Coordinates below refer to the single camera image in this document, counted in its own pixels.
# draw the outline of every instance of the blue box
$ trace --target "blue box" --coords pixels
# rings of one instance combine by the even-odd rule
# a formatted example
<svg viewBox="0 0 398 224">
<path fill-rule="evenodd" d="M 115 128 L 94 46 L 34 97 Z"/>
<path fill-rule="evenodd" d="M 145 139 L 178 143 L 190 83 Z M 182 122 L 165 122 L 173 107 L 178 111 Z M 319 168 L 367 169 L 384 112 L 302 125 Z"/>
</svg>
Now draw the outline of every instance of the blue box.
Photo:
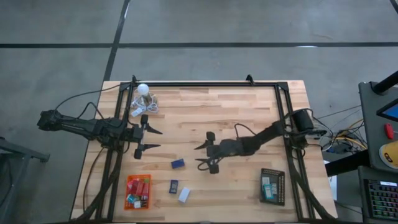
<svg viewBox="0 0 398 224">
<path fill-rule="evenodd" d="M 179 168 L 179 167 L 183 167 L 183 166 L 185 166 L 184 159 L 179 159 L 179 160 L 176 160 L 176 161 L 172 162 L 173 169 Z"/>
</svg>

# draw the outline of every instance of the gray floor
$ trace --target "gray floor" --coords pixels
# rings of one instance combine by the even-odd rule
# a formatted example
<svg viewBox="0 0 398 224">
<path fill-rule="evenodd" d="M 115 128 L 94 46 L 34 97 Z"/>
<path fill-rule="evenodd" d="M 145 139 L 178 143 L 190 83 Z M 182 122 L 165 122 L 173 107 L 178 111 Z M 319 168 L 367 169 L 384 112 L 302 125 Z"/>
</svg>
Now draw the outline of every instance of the gray floor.
<svg viewBox="0 0 398 224">
<path fill-rule="evenodd" d="M 123 0 L 0 0 L 0 44 L 112 42 Z M 121 42 L 372 42 L 398 41 L 398 15 L 388 0 L 131 1 Z M 42 110 L 101 86 L 110 49 L 0 49 L 0 136 L 51 153 L 32 161 L 15 223 L 68 220 L 87 141 L 39 131 Z M 119 49 L 111 80 L 305 80 L 316 116 L 359 105 L 358 83 L 396 71 L 398 48 Z M 92 94 L 60 108 L 78 114 Z M 333 126 L 348 115 L 325 118 Z M 86 118 L 92 118 L 90 110 Z M 360 111 L 337 124 L 344 128 Z M 339 177 L 339 198 L 358 206 Z M 345 220 L 361 215 L 336 206 Z"/>
</svg>

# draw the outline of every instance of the orange container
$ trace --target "orange container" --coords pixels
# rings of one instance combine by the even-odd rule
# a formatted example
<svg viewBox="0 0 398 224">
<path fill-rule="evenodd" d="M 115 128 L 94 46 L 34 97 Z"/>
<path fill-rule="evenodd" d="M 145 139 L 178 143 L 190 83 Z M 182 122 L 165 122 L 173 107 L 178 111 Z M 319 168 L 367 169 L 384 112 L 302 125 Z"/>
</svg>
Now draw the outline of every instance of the orange container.
<svg viewBox="0 0 398 224">
<path fill-rule="evenodd" d="M 144 181 L 145 179 L 149 179 L 149 190 L 148 190 L 147 205 L 145 207 L 141 207 L 141 208 L 134 208 L 134 204 L 132 204 L 132 203 L 127 201 L 127 196 L 130 194 L 130 189 L 129 189 L 129 187 L 127 185 L 132 180 Z M 150 174 L 130 175 L 130 176 L 128 176 L 127 177 L 127 183 L 126 183 L 126 196 L 124 197 L 124 209 L 125 210 L 144 210 L 144 209 L 148 209 L 149 208 L 149 200 L 150 200 L 150 185 L 151 185 Z"/>
</svg>

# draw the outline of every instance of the wooden table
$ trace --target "wooden table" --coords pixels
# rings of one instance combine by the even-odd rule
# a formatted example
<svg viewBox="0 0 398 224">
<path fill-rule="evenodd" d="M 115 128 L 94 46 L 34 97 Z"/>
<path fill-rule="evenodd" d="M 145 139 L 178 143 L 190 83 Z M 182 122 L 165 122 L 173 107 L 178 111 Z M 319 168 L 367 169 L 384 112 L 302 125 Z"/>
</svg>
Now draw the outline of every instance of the wooden table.
<svg viewBox="0 0 398 224">
<path fill-rule="evenodd" d="M 309 107 L 304 82 L 288 81 L 288 83 L 294 110 Z M 104 82 L 103 88 L 117 84 L 119 82 Z M 216 143 L 219 143 L 221 139 L 236 137 L 233 129 L 235 123 L 245 124 L 254 132 L 259 132 L 278 120 L 273 88 L 151 87 L 150 90 L 158 96 L 160 111 L 158 114 L 149 114 L 149 123 L 153 128 L 162 131 L 163 135 L 147 133 L 144 141 L 162 146 L 145 151 L 141 160 L 135 160 L 133 155 L 136 145 L 131 144 L 131 149 L 123 156 L 114 222 L 297 220 L 282 138 L 263 145 L 253 156 L 223 159 L 220 162 L 220 173 L 216 175 L 199 171 L 197 169 L 199 162 L 194 160 L 206 157 L 205 149 L 193 150 L 204 142 L 206 131 L 213 131 L 216 134 Z M 102 92 L 98 107 L 104 117 L 113 116 L 117 94 L 117 88 Z M 139 118 L 130 117 L 130 120 L 139 123 Z M 251 134 L 244 128 L 239 128 L 239 135 Z M 72 218 L 82 213 L 83 188 L 90 167 L 100 149 L 98 142 L 89 143 Z M 310 188 L 327 211 L 337 217 L 322 154 L 316 146 L 308 147 L 306 151 L 304 160 Z M 93 200 L 100 189 L 105 154 L 102 153 L 93 169 L 86 204 Z M 185 167 L 173 170 L 170 162 L 181 158 L 185 161 Z M 284 207 L 259 202 L 261 168 L 285 171 Z M 152 175 L 152 199 L 148 210 L 124 210 L 126 178 L 133 174 Z M 177 195 L 169 194 L 171 179 L 179 181 Z M 191 190 L 186 203 L 177 200 L 183 187 Z M 303 213 L 307 217 L 305 198 L 301 190 L 300 197 Z M 105 216 L 107 207 L 108 201 L 105 200 Z"/>
</svg>

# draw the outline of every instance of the light bulb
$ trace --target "light bulb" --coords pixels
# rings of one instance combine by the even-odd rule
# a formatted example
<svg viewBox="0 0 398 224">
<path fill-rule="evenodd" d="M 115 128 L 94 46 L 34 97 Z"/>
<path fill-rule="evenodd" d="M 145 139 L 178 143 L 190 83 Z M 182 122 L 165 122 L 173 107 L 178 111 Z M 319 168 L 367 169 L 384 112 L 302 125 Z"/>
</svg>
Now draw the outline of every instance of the light bulb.
<svg viewBox="0 0 398 224">
<path fill-rule="evenodd" d="M 146 85 L 146 84 L 140 84 L 140 85 L 138 85 L 138 93 L 140 94 L 140 95 L 142 95 L 142 96 L 146 96 L 146 95 L 148 95 L 148 92 L 149 92 L 149 87 L 148 87 L 148 85 Z"/>
</svg>

